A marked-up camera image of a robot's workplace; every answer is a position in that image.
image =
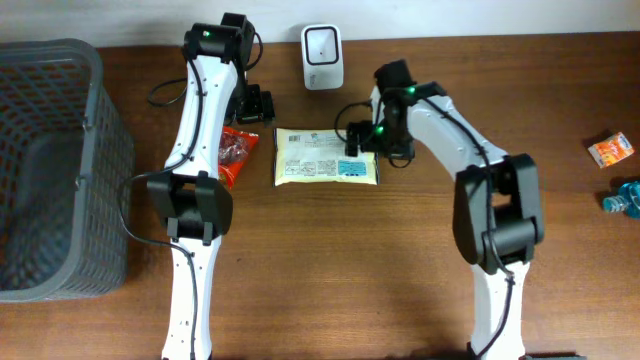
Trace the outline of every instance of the wooden table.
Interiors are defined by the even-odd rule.
[[[152,108],[145,97],[184,76],[178,49],[100,53],[107,91],[136,139],[137,171],[159,169],[182,107]],[[585,145],[622,131],[640,148],[640,34],[345,42],[344,86],[324,92],[304,88],[299,44],[269,44],[249,79],[273,93],[274,126],[327,129],[345,104],[368,97],[379,66],[399,58],[415,79],[439,81],[488,139],[539,166],[547,230],[524,291],[528,351],[637,357],[640,222],[603,213],[599,199],[640,175],[640,156],[600,170]],[[407,169],[382,162],[380,186],[273,188],[273,129],[243,130],[261,138],[232,190],[233,225],[215,268],[216,358],[382,359],[464,349],[472,275],[451,232],[453,184],[426,148],[417,146]],[[165,238],[141,189],[132,221]],[[112,294],[0,306],[0,357],[158,359],[171,255],[137,243],[130,250],[129,278]]]

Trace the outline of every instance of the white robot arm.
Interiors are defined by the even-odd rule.
[[[173,251],[171,317],[162,359],[206,360],[212,354],[213,269],[233,212],[231,195],[218,181],[223,125],[229,118],[242,124],[275,117],[271,94],[246,83],[254,34],[244,15],[227,13],[220,26],[195,24],[185,35],[188,77],[180,129],[165,171],[147,181]]]
[[[511,157],[491,144],[438,84],[416,85],[404,61],[383,66],[375,78],[368,104],[373,119],[349,124],[347,155],[359,149],[410,162],[413,140],[431,150],[456,183],[453,230],[474,274],[470,356],[520,359],[523,284],[544,235],[535,164],[528,155]],[[511,195],[511,203],[494,208],[494,191]]]

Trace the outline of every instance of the laundry basket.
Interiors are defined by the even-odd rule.
[[[0,113],[0,302],[118,288],[127,236],[116,189],[135,156],[96,50],[73,39],[0,45]]]

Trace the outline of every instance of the red snack bag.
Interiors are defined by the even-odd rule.
[[[257,142],[257,134],[234,130],[228,126],[223,128],[218,150],[218,176],[220,182],[229,189],[235,184],[236,176]]]

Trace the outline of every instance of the blue plastic bottle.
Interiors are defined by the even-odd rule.
[[[626,212],[634,219],[640,219],[640,181],[622,185],[618,195],[602,201],[604,211],[608,213]]]

